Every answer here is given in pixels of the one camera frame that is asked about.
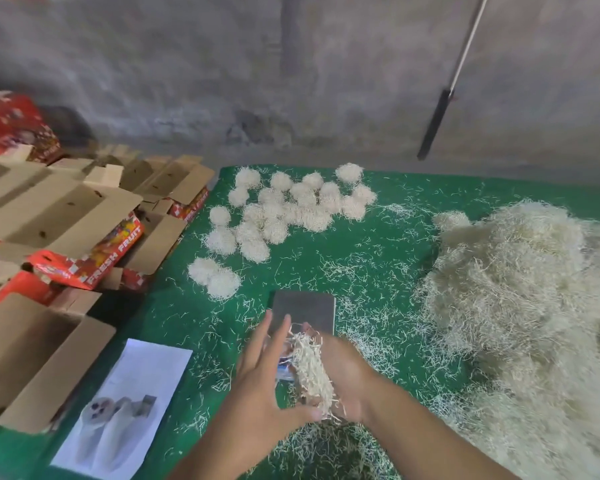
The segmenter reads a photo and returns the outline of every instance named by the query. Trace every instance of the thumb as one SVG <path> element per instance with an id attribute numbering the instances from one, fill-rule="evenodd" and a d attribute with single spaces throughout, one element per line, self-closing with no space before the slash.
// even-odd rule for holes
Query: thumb
<path id="1" fill-rule="evenodd" d="M 321 421 L 322 412 L 313 406 L 298 404 L 293 408 L 280 410 L 280 418 L 280 427 L 285 430 L 286 436 L 307 423 Z"/>

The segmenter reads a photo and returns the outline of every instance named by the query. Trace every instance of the gray wall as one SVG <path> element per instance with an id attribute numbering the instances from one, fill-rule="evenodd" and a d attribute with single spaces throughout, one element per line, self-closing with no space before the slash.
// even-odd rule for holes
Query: gray wall
<path id="1" fill-rule="evenodd" d="M 412 158 L 476 3 L 0 0 L 0 88 L 101 136 Z M 600 0 L 490 0 L 431 157 L 600 166 Z"/>

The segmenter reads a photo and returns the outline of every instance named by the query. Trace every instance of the hand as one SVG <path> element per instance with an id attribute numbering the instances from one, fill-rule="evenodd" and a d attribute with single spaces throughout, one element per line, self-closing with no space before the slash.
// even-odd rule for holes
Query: hand
<path id="1" fill-rule="evenodd" d="M 271 317 L 268 310 L 254 330 L 238 361 L 231 391 L 172 479 L 236 478 L 256 466 L 289 433 L 321 419 L 320 410 L 311 406 L 278 407 L 276 371 L 291 317 L 285 317 L 264 348 Z"/>
<path id="2" fill-rule="evenodd" d="M 320 357 L 324 370 L 333 384 L 339 403 L 331 407 L 336 416 L 352 422 L 364 422 L 364 411 L 369 394 L 373 394 L 371 382 L 381 377 L 367 363 L 350 341 L 319 333 L 309 323 L 303 331 L 322 342 Z"/>

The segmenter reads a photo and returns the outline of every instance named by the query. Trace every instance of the green cloth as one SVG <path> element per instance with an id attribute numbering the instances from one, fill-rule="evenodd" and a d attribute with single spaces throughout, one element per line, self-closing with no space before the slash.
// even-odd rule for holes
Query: green cloth
<path id="1" fill-rule="evenodd" d="M 275 170 L 287 171 L 295 180 L 313 169 L 257 166 L 265 180 Z M 362 222 L 337 217 L 324 233 L 290 228 L 289 238 L 271 246 L 264 264 L 244 261 L 239 253 L 217 260 L 242 277 L 236 295 L 225 303 L 209 299 L 206 291 L 187 276 L 187 265 L 208 252 L 201 239 L 209 232 L 209 209 L 227 205 L 237 168 L 221 171 L 205 208 L 186 229 L 184 238 L 158 272 L 151 291 L 137 313 L 120 326 L 112 343 L 83 380 L 77 398 L 57 434 L 26 436 L 0 428 L 0 474 L 7 478 L 71 479 L 69 472 L 48 467 L 58 446 L 75 423 L 82 407 L 96 393 L 117 360 L 128 337 L 193 350 L 169 408 L 162 420 L 137 479 L 159 479 L 186 454 L 200 437 L 198 427 L 208 412 L 213 416 L 229 387 L 239 345 L 250 324 L 257 322 L 273 291 L 281 288 L 330 292 L 336 296 L 336 330 L 355 334 L 367 323 L 370 339 L 381 351 L 379 363 L 392 379 L 424 403 L 437 394 L 460 391 L 468 382 L 466 364 L 454 363 L 433 373 L 425 367 L 422 339 L 412 334 L 409 316 L 417 313 L 412 302 L 416 282 L 436 257 L 436 231 L 431 216 L 462 210 L 471 220 L 487 216 L 494 208 L 523 198 L 542 200 L 570 209 L 576 217 L 600 220 L 600 191 L 579 187 L 441 175 L 365 172 L 364 183 L 378 195 Z M 318 170 L 334 180 L 333 170 Z M 256 191 L 251 192 L 256 201 Z M 232 225 L 240 212 L 232 210 Z M 116 317 L 130 317 L 124 312 Z M 280 389 L 283 401 L 284 387 Z M 289 477 L 292 458 L 264 461 L 253 477 Z M 329 475 L 328 465 L 304 465 L 304 477 Z M 336 476 L 343 476 L 338 471 Z"/>

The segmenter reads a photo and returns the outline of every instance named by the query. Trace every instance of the right hand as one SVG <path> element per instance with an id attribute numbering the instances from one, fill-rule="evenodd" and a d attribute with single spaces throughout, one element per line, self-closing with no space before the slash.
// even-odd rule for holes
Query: right hand
<path id="1" fill-rule="evenodd" d="M 350 341 L 317 332 L 306 322 L 303 331 L 322 343 L 320 356 L 338 399 L 332 412 L 347 421 L 363 422 L 366 405 L 373 394 L 371 382 L 380 375 Z"/>

